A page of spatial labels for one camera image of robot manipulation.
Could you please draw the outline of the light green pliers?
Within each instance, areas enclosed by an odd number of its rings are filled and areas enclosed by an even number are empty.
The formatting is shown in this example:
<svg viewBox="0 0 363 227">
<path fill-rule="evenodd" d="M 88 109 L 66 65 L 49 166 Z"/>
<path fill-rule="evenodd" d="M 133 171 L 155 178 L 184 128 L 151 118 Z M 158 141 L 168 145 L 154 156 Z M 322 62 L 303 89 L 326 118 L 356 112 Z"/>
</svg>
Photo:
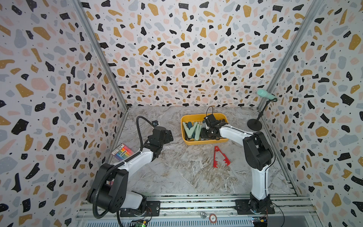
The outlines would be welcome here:
<svg viewBox="0 0 363 227">
<path fill-rule="evenodd" d="M 182 126 L 183 126 L 185 134 L 186 134 L 186 139 L 192 139 L 195 136 L 196 124 L 198 124 L 198 122 L 192 123 L 193 124 L 192 128 L 188 128 L 187 123 L 182 122 Z"/>
</svg>

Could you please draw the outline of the red pruning pliers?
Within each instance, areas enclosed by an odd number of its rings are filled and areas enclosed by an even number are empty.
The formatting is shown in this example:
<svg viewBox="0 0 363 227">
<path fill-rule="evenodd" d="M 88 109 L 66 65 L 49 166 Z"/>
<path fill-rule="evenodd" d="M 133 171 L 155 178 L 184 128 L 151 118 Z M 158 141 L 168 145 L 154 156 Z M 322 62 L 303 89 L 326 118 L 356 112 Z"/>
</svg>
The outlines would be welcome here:
<svg viewBox="0 0 363 227">
<path fill-rule="evenodd" d="M 226 154 L 223 153 L 218 146 L 215 146 L 214 147 L 214 157 L 213 157 L 213 168 L 229 166 L 230 164 L 231 164 L 231 161 L 226 156 Z"/>
</svg>

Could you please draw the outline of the pale green pliers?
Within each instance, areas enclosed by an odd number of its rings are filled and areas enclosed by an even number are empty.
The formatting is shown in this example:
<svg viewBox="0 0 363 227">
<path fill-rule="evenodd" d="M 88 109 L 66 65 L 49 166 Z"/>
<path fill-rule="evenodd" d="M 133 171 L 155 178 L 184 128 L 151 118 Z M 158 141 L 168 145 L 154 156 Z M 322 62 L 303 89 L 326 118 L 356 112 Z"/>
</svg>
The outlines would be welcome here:
<svg viewBox="0 0 363 227">
<path fill-rule="evenodd" d="M 195 136 L 194 136 L 195 141 L 200 140 L 201 129 L 202 129 L 202 125 L 196 124 L 196 130 L 195 130 Z"/>
</svg>

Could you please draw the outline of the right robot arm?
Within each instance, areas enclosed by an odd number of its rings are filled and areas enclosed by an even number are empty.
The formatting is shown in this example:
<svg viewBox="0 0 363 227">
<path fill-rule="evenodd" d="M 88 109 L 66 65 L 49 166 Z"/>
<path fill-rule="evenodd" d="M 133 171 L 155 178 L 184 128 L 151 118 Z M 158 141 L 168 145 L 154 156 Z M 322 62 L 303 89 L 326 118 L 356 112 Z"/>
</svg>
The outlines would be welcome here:
<svg viewBox="0 0 363 227">
<path fill-rule="evenodd" d="M 273 164 L 274 154 L 264 134 L 235 128 L 223 120 L 217 120 L 213 114 L 204 117 L 204 121 L 208 139 L 226 138 L 243 146 L 245 159 L 252 172 L 249 210 L 255 214 L 267 213 L 271 206 L 268 171 Z"/>
</svg>

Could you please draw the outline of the yellow storage box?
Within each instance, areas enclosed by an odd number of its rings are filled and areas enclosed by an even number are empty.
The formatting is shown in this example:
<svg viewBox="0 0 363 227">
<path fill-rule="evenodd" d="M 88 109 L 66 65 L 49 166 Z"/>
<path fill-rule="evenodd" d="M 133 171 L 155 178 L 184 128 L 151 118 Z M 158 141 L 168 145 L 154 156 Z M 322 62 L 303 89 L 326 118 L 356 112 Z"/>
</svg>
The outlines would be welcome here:
<svg viewBox="0 0 363 227">
<path fill-rule="evenodd" d="M 205 144 L 216 144 L 216 143 L 224 143 L 224 142 L 228 142 L 228 139 L 226 138 L 222 138 L 219 140 L 199 140 L 199 141 L 195 141 L 194 139 L 188 140 L 187 138 L 187 133 L 185 131 L 185 128 L 183 126 L 183 123 L 195 123 L 195 122 L 202 122 L 204 120 L 204 117 L 206 116 L 205 113 L 202 114 L 189 114 L 189 115 L 185 115 L 181 118 L 181 135 L 182 135 L 182 139 L 185 142 L 185 144 L 191 146 L 191 145 L 205 145 Z"/>
</svg>

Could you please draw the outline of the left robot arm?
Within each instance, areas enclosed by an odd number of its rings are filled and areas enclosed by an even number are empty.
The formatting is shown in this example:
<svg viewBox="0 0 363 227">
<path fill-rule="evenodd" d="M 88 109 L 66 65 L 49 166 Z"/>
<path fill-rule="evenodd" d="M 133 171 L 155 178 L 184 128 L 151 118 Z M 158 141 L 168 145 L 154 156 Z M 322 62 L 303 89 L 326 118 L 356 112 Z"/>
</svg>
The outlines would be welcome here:
<svg viewBox="0 0 363 227">
<path fill-rule="evenodd" d="M 128 191 L 129 177 L 158 158 L 163 146 L 173 140 L 170 130 L 156 126 L 141 150 L 134 155 L 115 165 L 101 165 L 87 195 L 94 217 L 102 218 L 107 213 L 117 213 L 122 209 L 134 211 L 137 215 L 144 214 L 147 199 L 142 194 Z"/>
</svg>

